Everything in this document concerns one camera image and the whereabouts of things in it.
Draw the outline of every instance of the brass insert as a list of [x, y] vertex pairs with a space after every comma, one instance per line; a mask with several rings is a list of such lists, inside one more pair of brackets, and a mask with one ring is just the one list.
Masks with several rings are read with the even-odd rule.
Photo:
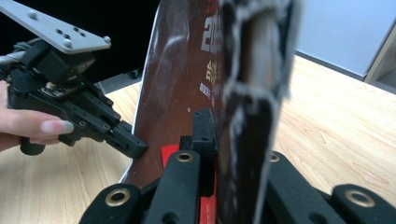
[[128, 189], [113, 189], [106, 196], [106, 204], [111, 207], [123, 205], [131, 198]]
[[182, 162], [192, 161], [192, 155], [190, 153], [180, 153], [177, 155], [177, 160]]
[[279, 160], [280, 160], [280, 158], [276, 154], [271, 155], [271, 162], [277, 162]]
[[374, 207], [375, 206], [375, 201], [370, 196], [368, 196], [367, 194], [365, 194], [361, 191], [355, 190], [355, 189], [347, 190], [346, 198], [361, 207]]

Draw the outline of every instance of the gray mounting plate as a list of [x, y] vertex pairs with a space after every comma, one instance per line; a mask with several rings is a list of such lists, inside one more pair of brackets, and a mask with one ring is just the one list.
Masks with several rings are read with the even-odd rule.
[[109, 49], [109, 37], [99, 37], [12, 0], [0, 0], [0, 11], [56, 49], [76, 54]]

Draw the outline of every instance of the wooden table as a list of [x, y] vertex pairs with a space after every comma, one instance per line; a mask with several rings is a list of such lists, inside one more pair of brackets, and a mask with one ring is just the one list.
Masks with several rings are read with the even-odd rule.
[[[138, 93], [136, 84], [108, 95], [131, 123]], [[353, 183], [396, 206], [395, 127], [396, 95], [296, 57], [274, 149], [318, 189], [330, 193]], [[46, 147], [36, 157], [6, 150], [0, 154], [0, 223], [78, 223], [129, 164], [91, 139]]]

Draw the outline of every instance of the screw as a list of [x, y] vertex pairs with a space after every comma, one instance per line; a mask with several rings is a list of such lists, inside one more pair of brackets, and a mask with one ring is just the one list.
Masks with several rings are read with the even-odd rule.
[[34, 10], [29, 10], [27, 15], [29, 16], [30, 19], [37, 20], [37, 13]]
[[107, 44], [111, 44], [111, 39], [110, 39], [110, 37], [107, 35], [107, 36], [105, 36], [105, 37], [103, 37], [103, 39], [105, 40], [105, 42], [107, 43]]
[[68, 49], [72, 48], [72, 41], [69, 39], [64, 40], [64, 46], [67, 47]]

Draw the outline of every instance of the black plastic part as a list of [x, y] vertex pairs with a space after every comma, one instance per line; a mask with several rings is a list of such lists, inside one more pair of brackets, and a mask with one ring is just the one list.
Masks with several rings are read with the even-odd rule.
[[47, 83], [41, 78], [31, 76], [31, 74], [18, 69], [12, 70], [10, 74], [12, 78], [12, 87], [19, 94], [27, 94], [31, 91], [39, 90], [46, 86]]
[[108, 124], [117, 124], [120, 121], [120, 115], [111, 106], [104, 104], [89, 91], [76, 94], [75, 97], [71, 97], [70, 101], [85, 111], [92, 112], [93, 115], [105, 120]]
[[262, 209], [262, 220], [260, 221], [260, 223], [262, 223], [262, 224], [278, 223], [276, 221], [274, 211], [272, 210], [268, 201], [265, 201], [265, 203], [264, 203], [264, 208]]
[[215, 188], [215, 122], [209, 108], [198, 110], [192, 119], [192, 150], [201, 155], [201, 196], [210, 197]]
[[36, 156], [44, 151], [46, 146], [32, 144], [28, 137], [21, 138], [21, 152], [28, 156]]
[[30, 69], [38, 69], [50, 82], [62, 84], [82, 74], [93, 64], [94, 58], [89, 52], [67, 55], [39, 40], [26, 51], [21, 61]]
[[368, 189], [341, 185], [332, 190], [330, 204], [347, 223], [396, 223], [396, 209]]
[[129, 158], [139, 158], [148, 144], [131, 134], [132, 126], [124, 121], [105, 136], [106, 142]]
[[139, 223], [139, 201], [140, 190], [137, 187], [129, 184], [112, 185], [96, 196], [79, 223]]
[[285, 156], [272, 161], [266, 200], [278, 223], [345, 223]]
[[179, 150], [192, 150], [192, 137], [191, 136], [180, 136], [180, 144], [178, 145]]
[[142, 195], [142, 197], [140, 198], [140, 212], [142, 214], [145, 211], [149, 210], [149, 207], [151, 206], [152, 198], [155, 195], [155, 191], [158, 188], [158, 184], [160, 183], [160, 180], [161, 179], [158, 178], [140, 190], [140, 194]]
[[143, 223], [198, 223], [200, 163], [190, 150], [169, 157]]

